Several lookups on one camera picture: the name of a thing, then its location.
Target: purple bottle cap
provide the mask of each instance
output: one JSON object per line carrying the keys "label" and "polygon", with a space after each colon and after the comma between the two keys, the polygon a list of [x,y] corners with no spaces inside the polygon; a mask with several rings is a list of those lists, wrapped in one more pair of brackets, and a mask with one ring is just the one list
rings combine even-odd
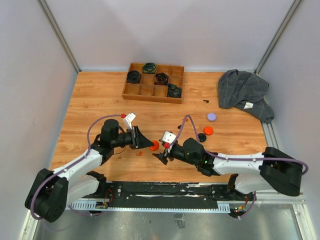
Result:
{"label": "purple bottle cap", "polygon": [[214,113],[209,113],[206,118],[210,121],[210,122],[213,122],[214,120],[217,119],[217,116],[214,114]]}

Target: wooden tray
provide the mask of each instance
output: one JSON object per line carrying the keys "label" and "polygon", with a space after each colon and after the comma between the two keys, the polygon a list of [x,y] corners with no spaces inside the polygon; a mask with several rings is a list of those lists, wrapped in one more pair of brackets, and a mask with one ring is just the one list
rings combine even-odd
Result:
{"label": "wooden tray", "polygon": [[[184,97],[184,66],[157,64],[155,74],[143,73],[144,63],[131,63],[129,72],[136,70],[141,74],[140,83],[127,83],[123,87],[122,98],[148,102],[181,104]],[[156,74],[165,73],[169,76],[168,82],[182,88],[180,98],[168,96],[168,86],[155,85]]]}

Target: red bottle cap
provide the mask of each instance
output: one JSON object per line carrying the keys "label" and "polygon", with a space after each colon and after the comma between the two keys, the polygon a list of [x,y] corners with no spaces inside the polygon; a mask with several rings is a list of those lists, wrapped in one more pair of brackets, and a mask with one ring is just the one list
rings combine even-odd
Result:
{"label": "red bottle cap", "polygon": [[153,142],[153,146],[150,146],[150,147],[149,147],[150,150],[151,150],[151,151],[157,151],[157,150],[159,149],[159,143],[158,143],[158,141],[157,141],[157,140],[152,140],[152,142]]}
{"label": "red bottle cap", "polygon": [[211,135],[211,134],[214,133],[214,130],[213,130],[212,127],[206,126],[206,127],[204,128],[203,132],[204,132],[205,135]]}

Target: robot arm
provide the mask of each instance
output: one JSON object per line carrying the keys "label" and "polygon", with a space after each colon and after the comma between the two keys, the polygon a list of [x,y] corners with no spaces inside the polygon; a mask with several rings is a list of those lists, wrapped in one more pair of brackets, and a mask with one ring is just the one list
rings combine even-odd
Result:
{"label": "robot arm", "polygon": [[88,154],[86,151],[68,164],[52,171],[46,168],[39,171],[25,200],[25,207],[31,209],[33,197],[40,185],[61,170],[62,173],[45,184],[34,202],[34,212],[48,222],[57,220],[66,206],[79,198],[97,192],[103,193],[107,179],[92,170],[107,162],[114,154],[114,148],[129,146],[131,149],[143,149],[154,145],[142,135],[138,126],[131,125],[134,118],[133,113],[124,118],[126,132],[117,120],[106,120],[101,134],[96,136]]}
{"label": "robot arm", "polygon": [[177,141],[171,145],[175,138],[173,133],[165,132],[162,137],[164,152],[153,153],[165,165],[168,159],[170,161],[178,159],[194,165],[199,172],[208,177],[233,174],[228,182],[228,190],[239,194],[270,189],[288,196],[300,194],[302,165],[290,161],[262,160],[263,158],[292,159],[274,147],[266,147],[264,152],[250,155],[226,155],[212,152],[216,156],[214,157],[193,138],[187,139],[182,146]]}

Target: gray cloth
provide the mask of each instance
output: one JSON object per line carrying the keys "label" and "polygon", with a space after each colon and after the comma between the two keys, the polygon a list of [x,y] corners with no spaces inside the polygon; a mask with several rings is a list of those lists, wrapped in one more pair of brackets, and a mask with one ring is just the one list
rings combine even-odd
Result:
{"label": "gray cloth", "polygon": [[275,117],[264,100],[268,87],[268,82],[251,72],[229,70],[218,82],[219,107],[230,109],[234,106],[268,124]]}

